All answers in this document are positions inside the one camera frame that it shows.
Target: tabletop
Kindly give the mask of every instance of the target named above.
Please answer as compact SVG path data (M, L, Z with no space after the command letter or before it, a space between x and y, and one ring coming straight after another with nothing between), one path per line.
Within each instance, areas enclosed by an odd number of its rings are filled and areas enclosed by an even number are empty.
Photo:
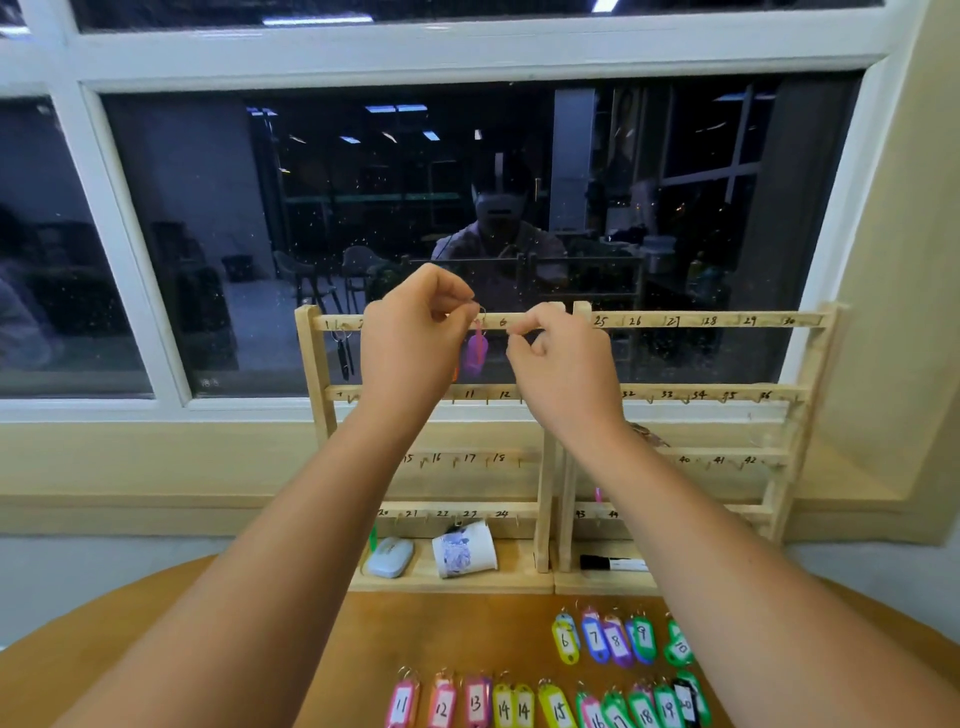
M103 595L0 652L0 725L49 726L173 604L211 560L160 571ZM836 584L828 586L960 689L960 645L866 596ZM590 603L601 613L613 607L623 615L644 612L654 624L658 644L665 643L666 607L661 598L591 597ZM585 605L582 598L579 607ZM578 681L602 697L614 685L626 690L637 679L674 675L674 668L662 658L652 667L627 670L613 664L597 665L585 654L578 665L564 666L550 625L562 608L573 612L575 606L574 597L561 595L350 593L297 726L379 728L401 667L413 669L424 684L418 726L425 723L429 685L444 668L459 675L508 670L506 682L532 687L548 678L571 700ZM730 726L702 672L697 667L692 671L704 686L713 725ZM542 716L537 725L545 725Z

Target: purple key tag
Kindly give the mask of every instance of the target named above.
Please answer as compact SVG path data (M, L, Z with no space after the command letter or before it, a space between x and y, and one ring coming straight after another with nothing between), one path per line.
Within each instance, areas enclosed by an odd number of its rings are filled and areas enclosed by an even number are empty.
M587 649L596 662L604 664L610 660L610 648L607 647L607 638L604 636L600 615L587 608L580 622L587 642Z
M630 651L630 641L627 639L627 633L623 629L623 622L619 617L604 617L601 622L604 637L607 638L607 645L610 648L613 661L621 667L634 666L634 653Z
M478 375L483 371L483 364L487 361L487 351L490 348L490 342L483 335L483 328L480 323L480 317L477 316L477 329L467 340L467 348L464 350L461 358L461 368L472 375Z

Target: window frame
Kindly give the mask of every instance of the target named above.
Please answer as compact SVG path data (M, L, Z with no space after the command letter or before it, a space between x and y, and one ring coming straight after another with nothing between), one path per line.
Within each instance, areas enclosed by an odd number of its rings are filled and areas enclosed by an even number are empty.
M193 397L101 93L863 70L804 286L800 308L809 309L838 293L928 0L826 11L86 34L69 0L20 6L31 34L0 39L0 99L51 98L155 399L0 400L0 423L310 422L306 396ZM805 335L794 331L781 382L796 379ZM338 419L351 408L338 402ZM625 409L644 422L782 416L749 402L628 402ZM512 402L442 402L431 418L530 419Z

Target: paper cup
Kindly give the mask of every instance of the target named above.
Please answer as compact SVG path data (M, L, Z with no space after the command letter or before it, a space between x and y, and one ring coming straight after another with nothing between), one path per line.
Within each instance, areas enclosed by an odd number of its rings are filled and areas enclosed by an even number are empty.
M496 549L485 521L471 523L435 538L433 556L441 579L496 569Z

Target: forearm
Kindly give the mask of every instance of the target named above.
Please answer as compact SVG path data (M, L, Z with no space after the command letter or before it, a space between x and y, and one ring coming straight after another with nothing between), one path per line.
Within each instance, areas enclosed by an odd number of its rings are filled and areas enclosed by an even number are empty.
M736 725L946 725L960 698L626 427L573 446Z
M60 726L291 725L420 425L359 405Z

